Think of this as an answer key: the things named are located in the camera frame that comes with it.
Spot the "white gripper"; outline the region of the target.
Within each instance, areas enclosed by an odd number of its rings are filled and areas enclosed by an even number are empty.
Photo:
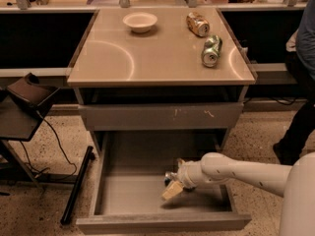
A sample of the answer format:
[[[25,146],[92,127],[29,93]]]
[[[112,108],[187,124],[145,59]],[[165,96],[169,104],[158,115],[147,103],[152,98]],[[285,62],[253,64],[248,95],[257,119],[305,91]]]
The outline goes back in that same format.
[[[179,195],[184,188],[193,189],[205,183],[205,174],[202,171],[201,161],[185,161],[178,159],[177,180],[171,181],[161,194],[164,201]]]

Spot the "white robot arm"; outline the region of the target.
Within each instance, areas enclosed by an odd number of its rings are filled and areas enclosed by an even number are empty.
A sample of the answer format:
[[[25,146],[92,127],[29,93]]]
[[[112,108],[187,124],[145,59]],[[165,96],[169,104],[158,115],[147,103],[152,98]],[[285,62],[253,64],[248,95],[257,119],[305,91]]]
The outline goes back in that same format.
[[[164,200],[185,189],[236,179],[283,198],[279,236],[315,236],[315,154],[293,165],[241,161],[209,152],[198,161],[178,160],[178,170],[168,174]]]

